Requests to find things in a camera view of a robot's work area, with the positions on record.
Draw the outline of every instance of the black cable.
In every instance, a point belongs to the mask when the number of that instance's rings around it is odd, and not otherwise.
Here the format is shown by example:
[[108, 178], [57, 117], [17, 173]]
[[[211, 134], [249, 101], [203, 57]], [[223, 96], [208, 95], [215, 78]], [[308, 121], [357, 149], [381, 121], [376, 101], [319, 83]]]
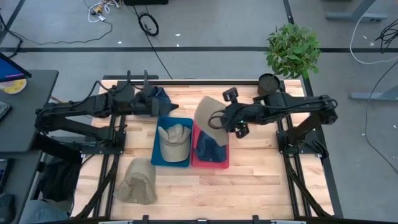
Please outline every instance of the black cable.
[[95, 155], [93, 154], [93, 155], [87, 157], [87, 159], [85, 159], [85, 160], [81, 163], [81, 166], [83, 166], [83, 165], [84, 165], [87, 161], [89, 161], [93, 156], [95, 156]]
[[1, 14], [0, 14], [0, 22], [3, 26], [3, 32], [8, 32], [9, 34], [11, 34], [13, 37], [17, 38], [19, 40], [17, 47], [15, 48], [15, 51], [12, 53], [12, 55], [8, 56], [9, 58], [13, 58], [13, 56], [17, 55], [19, 52], [19, 49], [21, 48], [22, 43], [24, 42], [20, 37], [18, 37], [17, 35], [15, 35], [15, 33], [11, 30], [9, 30], [9, 28], [7, 27], [6, 23], [4, 22], [4, 19], [2, 18]]
[[284, 147], [284, 151], [283, 151], [284, 157], [286, 157], [286, 158], [294, 158], [295, 156], [297, 156], [297, 155], [300, 153], [299, 147], [298, 147], [298, 146], [294, 146], [294, 147], [296, 148], [296, 151], [293, 153], [292, 156], [290, 156], [290, 155], [287, 153], [287, 151], [286, 151], [286, 150], [287, 150], [287, 146], [288, 146], [288, 139], [285, 138], [285, 147]]
[[370, 140], [369, 140], [369, 138], [368, 138], [368, 133], [367, 133], [367, 127], [368, 127], [368, 106], [369, 106], [369, 104], [370, 104], [370, 101], [371, 101], [371, 97], [372, 97], [372, 94], [373, 94], [373, 92], [374, 92], [374, 90], [376, 89], [376, 87], [378, 86], [378, 84], [381, 82], [381, 80], [387, 75], [387, 73], [388, 72], [390, 72], [390, 70], [392, 69], [392, 68], [394, 68], [395, 67], [395, 65], [398, 63], [398, 61], [396, 61], [381, 77], [380, 77], [380, 79], [377, 81], [377, 83], [375, 84], [375, 86], [373, 87], [373, 89], [372, 89], [372, 92], [371, 92], [371, 94], [369, 95], [369, 98], [368, 98], [368, 102], [366, 103], [366, 108], [365, 108], [365, 129], [364, 129], [364, 132], [365, 132], [365, 138], [366, 138], [366, 141], [368, 142], [368, 144], [395, 170], [395, 172], [398, 174], [398, 170], [391, 164], [391, 162], [383, 155], [383, 154], [381, 154], [381, 152], [379, 152], [379, 150], [378, 149], [376, 149], [376, 147], [374, 147], [373, 145], [372, 145], [372, 143], [370, 142]]
[[[157, 52], [156, 52], [156, 50], [155, 50], [155, 47], [152, 45], [152, 42], [150, 41], [150, 38], [148, 37], [148, 34], [152, 34], [151, 32], [149, 32], [148, 26], [147, 26], [146, 24], [144, 24], [144, 26], [142, 26], [141, 18], [142, 18], [143, 16], [140, 17], [140, 15], [142, 15], [144, 12], [138, 14], [136, 7], [133, 6], [133, 8], [134, 8], [134, 11], [136, 12], [136, 13], [135, 13], [136, 16], [138, 17], [139, 26], [140, 26], [140, 28], [144, 31], [144, 33], [145, 33], [145, 35], [146, 35], [146, 37], [147, 37], [147, 39], [148, 39], [148, 42], [149, 42], [150, 46], [152, 47], [152, 50], [153, 50], [153, 51], [155, 52], [155, 54], [156, 54], [157, 59], [158, 59], [159, 62], [162, 64], [164, 70], [167, 72], [167, 75], [170, 77], [170, 79], [173, 79], [173, 77], [170, 75], [170, 72], [167, 70], [166, 66], [163, 64], [163, 61], [160, 59], [159, 55], [157, 54]], [[152, 21], [155, 23], [155, 26], [156, 26], [156, 35], [157, 35], [157, 34], [159, 33], [159, 26], [158, 26], [158, 24], [157, 24], [155, 18], [149, 14], [148, 7], [147, 7], [146, 5], [145, 5], [145, 8], [146, 8], [146, 10], [147, 10], [147, 13], [144, 13], [144, 14], [145, 14], [145, 15], [147, 14], [147, 16], [149, 16], [150, 19], [152, 19]]]
[[85, 5], [86, 5], [87, 9], [88, 9], [88, 10], [90, 10], [90, 7], [87, 5], [87, 2], [86, 2], [86, 0], [83, 0], [83, 2], [85, 3]]
[[391, 42], [398, 37], [398, 29], [393, 29], [393, 27], [398, 25], [398, 19], [396, 19], [394, 22], [392, 22], [390, 25], [388, 25], [386, 28], [384, 28], [380, 36], [376, 38], [374, 41], [381, 40], [380, 43], [380, 53], [384, 54], [388, 47], [390, 46]]
[[[128, 71], [127, 71], [127, 79], [128, 79], [128, 80], [129, 80], [129, 77], [130, 77], [130, 76], [131, 76], [131, 72], [130, 72], [130, 70], [128, 70]], [[76, 107], [76, 106], [81, 105], [82, 103], [86, 102], [86, 101], [88, 100], [88, 98], [93, 94], [93, 91], [94, 91], [95, 86], [96, 86], [97, 84], [98, 84], [101, 88], [103, 88], [104, 90], [106, 90], [106, 91], [108, 92], [108, 94], [110, 95], [110, 92], [111, 92], [112, 90], [110, 90], [109, 88], [106, 88], [100, 81], [97, 80], [97, 81], [94, 82], [94, 85], [93, 85], [93, 87], [91, 87], [90, 92], [88, 93], [88, 95], [87, 95], [83, 100], [81, 100], [80, 102], [78, 102], [78, 103], [76, 103], [76, 104], [70, 104], [70, 105], [66, 105], [66, 106], [57, 106], [57, 108], [58, 108], [58, 109], [74, 108], [74, 107]], [[117, 92], [120, 92], [120, 91], [123, 90], [128, 84], [129, 84], [129, 82], [126, 82], [126, 84], [124, 84], [120, 89], [114, 90], [114, 91], [115, 91], [116, 93], [117, 93]], [[135, 85], [132, 85], [132, 86], [133, 86], [134, 88], [137, 88], [138, 90], [142, 90], [142, 88], [136, 87]], [[44, 112], [49, 111], [49, 110], [51, 110], [51, 109], [53, 109], [53, 107], [49, 107], [49, 108], [46, 108], [46, 109], [40, 111], [40, 112], [37, 114], [37, 117], [39, 118]]]
[[286, 112], [286, 113], [293, 113], [299, 106], [302, 105], [311, 105], [311, 104], [315, 104], [315, 103], [323, 103], [323, 102], [334, 102], [335, 104], [333, 105], [333, 109], [335, 109], [338, 106], [338, 103], [336, 100], [334, 99], [330, 99], [330, 100], [318, 100], [318, 101], [313, 101], [313, 102], [308, 102], [308, 103], [299, 103], [293, 106], [288, 106], [288, 107], [280, 107], [280, 106], [269, 106], [269, 105], [262, 105], [262, 104], [251, 104], [251, 105], [244, 105], [242, 107], [240, 107], [240, 109], [236, 110], [234, 115], [232, 115], [232, 117], [227, 120], [227, 122], [225, 122], [225, 124], [221, 125], [221, 126], [215, 126], [211, 121], [215, 118], [222, 118], [222, 116], [214, 116], [215, 113], [220, 113], [220, 112], [225, 112], [225, 110], [218, 110], [215, 111], [214, 113], [211, 114], [210, 119], [208, 120], [207, 124], [209, 127], [213, 128], [213, 129], [223, 129], [225, 128], [227, 125], [229, 125], [229, 123], [232, 121], [232, 119], [244, 108], [247, 107], [251, 107], [251, 106], [258, 106], [261, 108], [271, 108], [271, 109], [280, 109], [278, 112]]
[[65, 44], [82, 43], [82, 44], [85, 44], [85, 43], [88, 43], [88, 42], [91, 42], [91, 41], [101, 40], [104, 36], [106, 36], [107, 34], [109, 34], [110, 32], [112, 32], [112, 30], [113, 30], [113, 24], [110, 23], [110, 22], [106, 22], [106, 21], [102, 21], [102, 22], [104, 22], [104, 23], [106, 23], [106, 24], [109, 24], [109, 25], [111, 26], [110, 30], [107, 31], [106, 33], [104, 33], [101, 37], [98, 37], [98, 38], [95, 38], [95, 39], [89, 39], [89, 40], [74, 40], [74, 41], [60, 40], [60, 41], [58, 41], [58, 42], [47, 41], [47, 42], [44, 42], [44, 43], [39, 43], [39, 42], [37, 42], [37, 41], [30, 40], [30, 39], [24, 37], [22, 34], [18, 34], [17, 32], [14, 32], [14, 31], [11, 31], [11, 32], [14, 33], [14, 34], [16, 34], [16, 35], [18, 35], [18, 36], [20, 36], [20, 37], [22, 37], [23, 39], [25, 39], [25, 40], [27, 40], [27, 41], [33, 42], [33, 43], [38, 44], [38, 45], [45, 45], [45, 44], [61, 44], [61, 43], [65, 43]]

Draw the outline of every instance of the tan bucket hat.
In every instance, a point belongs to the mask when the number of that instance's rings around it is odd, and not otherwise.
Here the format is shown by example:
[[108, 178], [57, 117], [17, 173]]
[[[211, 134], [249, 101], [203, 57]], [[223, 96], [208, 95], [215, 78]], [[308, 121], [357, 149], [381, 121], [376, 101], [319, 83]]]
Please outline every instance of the tan bucket hat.
[[122, 202], [147, 205], [156, 201], [156, 168], [149, 159], [131, 161], [123, 181], [113, 195]]
[[[209, 96], [203, 97], [203, 99], [199, 102], [197, 110], [195, 111], [195, 124], [204, 131], [207, 135], [212, 137], [219, 146], [225, 146], [228, 144], [228, 133], [225, 129], [213, 129], [209, 126], [208, 121], [210, 116], [218, 111], [225, 109], [226, 106]], [[215, 113], [215, 116], [223, 115], [222, 112]], [[221, 120], [219, 118], [215, 118], [211, 120], [215, 126], [221, 126]]]
[[160, 136], [160, 152], [166, 162], [180, 162], [188, 158], [191, 129], [176, 124], [168, 130], [157, 127]]

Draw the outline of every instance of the black desk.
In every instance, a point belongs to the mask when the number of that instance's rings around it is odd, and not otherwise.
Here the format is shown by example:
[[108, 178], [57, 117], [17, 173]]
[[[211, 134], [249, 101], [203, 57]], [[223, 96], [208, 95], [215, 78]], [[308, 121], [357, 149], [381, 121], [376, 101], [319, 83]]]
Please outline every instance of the black desk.
[[42, 152], [30, 151], [35, 138], [35, 111], [49, 101], [58, 77], [56, 70], [29, 70], [32, 78], [28, 79], [25, 89], [8, 95], [0, 91], [0, 101], [10, 104], [13, 110], [0, 122], [0, 147], [15, 153], [0, 153], [0, 157], [13, 158], [4, 192], [16, 198], [16, 218], [18, 223], [26, 200], [28, 200], [36, 170], [40, 164]]

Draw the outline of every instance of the plastic bin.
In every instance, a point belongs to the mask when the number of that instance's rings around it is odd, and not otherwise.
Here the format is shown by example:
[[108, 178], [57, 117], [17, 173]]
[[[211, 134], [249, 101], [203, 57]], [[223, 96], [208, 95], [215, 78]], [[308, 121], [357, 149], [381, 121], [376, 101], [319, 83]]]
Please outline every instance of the plastic bin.
[[168, 116], [161, 116], [157, 120], [157, 126], [156, 126], [156, 133], [155, 133], [155, 142], [154, 142], [154, 148], [152, 151], [152, 158], [150, 162], [152, 165], [155, 166], [172, 166], [172, 167], [188, 167], [190, 163], [190, 156], [188, 156], [187, 159], [184, 161], [180, 162], [167, 162], [163, 159], [162, 153], [160, 151], [160, 136], [159, 132], [157, 130], [157, 127], [162, 127], [165, 130], [176, 125], [176, 124], [181, 124], [182, 126], [188, 127], [191, 129], [191, 135], [190, 135], [190, 144], [192, 147], [192, 128], [193, 128], [193, 120], [190, 118], [172, 118]]
[[226, 160], [224, 162], [206, 162], [201, 161], [195, 153], [197, 147], [198, 138], [201, 129], [193, 122], [192, 132], [192, 146], [191, 146], [191, 166], [201, 168], [212, 168], [212, 169], [227, 169], [229, 167], [229, 144], [226, 145]]

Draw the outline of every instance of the plant pot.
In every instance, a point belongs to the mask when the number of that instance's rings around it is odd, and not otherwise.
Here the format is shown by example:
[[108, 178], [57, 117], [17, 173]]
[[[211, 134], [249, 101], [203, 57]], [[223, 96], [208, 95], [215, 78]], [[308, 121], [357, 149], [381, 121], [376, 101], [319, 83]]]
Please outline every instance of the plant pot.
[[265, 73], [260, 76], [259, 83], [257, 85], [257, 93], [260, 96], [269, 95], [275, 93], [280, 87], [280, 81], [278, 77], [273, 74]]

